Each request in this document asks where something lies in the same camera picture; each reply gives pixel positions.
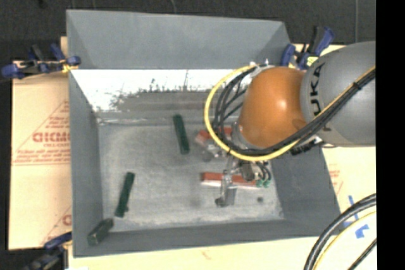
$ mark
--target red object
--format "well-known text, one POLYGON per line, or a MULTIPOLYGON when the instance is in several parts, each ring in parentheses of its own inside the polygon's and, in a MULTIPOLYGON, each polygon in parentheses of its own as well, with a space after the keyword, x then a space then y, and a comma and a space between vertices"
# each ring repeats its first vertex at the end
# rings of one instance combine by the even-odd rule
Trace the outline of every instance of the red object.
MULTIPOLYGON (((204 172, 201 173, 201 182, 218 182, 220 183, 222 181, 223 174, 222 173, 216 173, 216 172, 204 172)), ((242 178, 241 175, 233 175, 232 176, 232 182, 236 183, 238 185, 244 185, 244 186, 256 186, 255 181, 250 181, 247 182, 245 179, 242 178)))

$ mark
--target stain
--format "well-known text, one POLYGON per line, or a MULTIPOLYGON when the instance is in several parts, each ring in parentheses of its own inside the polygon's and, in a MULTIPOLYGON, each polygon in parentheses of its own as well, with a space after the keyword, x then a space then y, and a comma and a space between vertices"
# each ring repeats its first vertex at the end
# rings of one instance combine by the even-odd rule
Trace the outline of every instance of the stain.
POLYGON ((204 256, 204 258, 205 258, 206 260, 212 260, 212 258, 208 255, 207 252, 201 251, 201 254, 204 256))

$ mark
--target gray box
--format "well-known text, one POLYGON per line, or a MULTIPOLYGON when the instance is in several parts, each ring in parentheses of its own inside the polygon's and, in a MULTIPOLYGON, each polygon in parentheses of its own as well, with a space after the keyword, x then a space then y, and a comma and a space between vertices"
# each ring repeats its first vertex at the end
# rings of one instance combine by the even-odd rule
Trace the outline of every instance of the gray box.
POLYGON ((215 206, 221 173, 193 141, 204 128, 210 88, 251 61, 278 64, 289 38, 279 21, 113 11, 67 11, 72 71, 70 138, 74 256, 180 249, 317 236, 339 215, 323 154, 271 161, 270 188, 238 188, 235 205, 215 206), (172 117, 190 142, 181 154, 172 117), (113 218, 126 172, 136 174, 128 211, 109 235, 87 234, 113 218))

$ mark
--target yellow cable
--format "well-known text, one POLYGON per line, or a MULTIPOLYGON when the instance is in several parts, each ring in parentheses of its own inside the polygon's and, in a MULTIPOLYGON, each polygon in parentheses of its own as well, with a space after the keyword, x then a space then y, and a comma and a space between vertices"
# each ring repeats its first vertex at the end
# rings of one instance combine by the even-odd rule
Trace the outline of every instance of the yellow cable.
POLYGON ((342 239, 343 234, 347 233, 351 228, 354 228, 357 226, 361 221, 364 221, 365 219, 368 219, 370 216, 376 214, 376 211, 369 212, 368 214, 364 215, 363 217, 360 217, 359 219, 355 220, 353 223, 351 223, 347 228, 345 228, 343 231, 341 231, 329 244, 325 249, 323 250, 322 254, 319 256, 318 260, 316 260, 314 264, 313 270, 316 270, 316 268, 321 264, 322 260, 325 257, 325 254, 332 248, 339 240, 342 239))
MULTIPOLYGON (((280 155, 282 155, 283 153, 287 152, 288 150, 290 150, 293 146, 295 146, 295 144, 297 144, 300 140, 296 140, 292 143, 290 143, 289 145, 286 145, 285 147, 282 147, 281 149, 269 153, 267 155, 264 156, 247 156, 244 154, 240 154, 234 150, 232 150, 229 146, 227 146, 225 143, 223 143, 220 138, 218 136, 216 136, 212 126, 211 126, 211 122, 209 120, 209 107, 211 105, 211 102, 213 100, 213 97, 216 93, 216 91, 221 87, 221 85, 226 82, 229 78, 233 77, 234 75, 237 75, 239 73, 243 73, 249 69, 251 69, 252 66, 243 66, 241 68, 238 68, 232 72, 230 72, 228 75, 224 76, 212 89, 211 92, 208 94, 208 98, 206 100, 205 103, 205 107, 204 107, 204 122, 207 128, 207 131, 209 132, 209 134, 211 135, 211 137, 213 138, 213 140, 226 152, 228 152, 229 154, 233 155, 234 157, 237 157, 238 159, 244 160, 244 161, 251 161, 251 162, 258 162, 258 161, 267 161, 267 160, 271 160, 274 159, 280 155)), ((359 80, 361 80, 365 75, 367 75, 369 72, 371 72, 372 70, 375 69, 375 65, 370 68, 366 73, 364 73, 363 75, 361 75, 354 83, 352 83, 345 91, 343 91, 343 93, 341 93, 339 96, 337 96, 329 105, 327 105, 324 109, 322 109, 322 111, 316 116, 315 119, 319 118, 331 105, 333 105, 336 101, 338 101, 347 91, 349 91, 351 88, 355 87, 355 83, 358 82, 359 80)))

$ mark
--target plastic part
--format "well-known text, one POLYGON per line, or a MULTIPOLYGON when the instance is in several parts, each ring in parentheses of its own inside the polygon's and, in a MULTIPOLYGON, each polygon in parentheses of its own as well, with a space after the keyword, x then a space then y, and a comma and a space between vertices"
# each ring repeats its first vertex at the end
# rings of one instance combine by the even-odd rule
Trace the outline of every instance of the plastic part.
POLYGON ((17 64, 7 64, 1 68, 3 78, 18 78, 22 79, 25 74, 18 69, 17 64))
POLYGON ((78 66, 81 62, 82 60, 78 56, 71 56, 66 59, 66 63, 69 66, 78 66))
POLYGON ((70 240, 72 240, 72 233, 68 232, 68 233, 57 236, 56 238, 53 238, 52 240, 46 242, 44 244, 44 248, 46 250, 52 250, 66 242, 69 242, 70 240))
POLYGON ((292 63, 295 51, 296 47, 292 44, 288 44, 282 54, 280 66, 288 66, 290 62, 292 63))
MULTIPOLYGON (((309 123, 358 77, 375 65, 375 41, 360 42, 316 60, 301 85, 303 116, 309 123)), ((375 145, 375 80, 365 85, 317 135, 337 146, 375 145)))
POLYGON ((108 235, 108 232, 114 226, 112 218, 102 220, 97 226, 87 235, 87 243, 91 246, 99 245, 108 235))
POLYGON ((248 146, 272 146, 305 126, 299 102, 303 76, 303 71, 278 66, 253 78, 235 128, 248 146))
POLYGON ((178 140, 178 146, 180 147, 181 154, 188 154, 190 152, 189 139, 185 132, 184 122, 181 115, 176 114, 173 116, 173 122, 176 129, 176 136, 178 140))
POLYGON ((122 218, 125 212, 128 210, 128 200, 131 193, 132 185, 134 184, 135 174, 132 172, 127 172, 125 175, 124 186, 121 190, 120 201, 115 210, 115 216, 122 218))

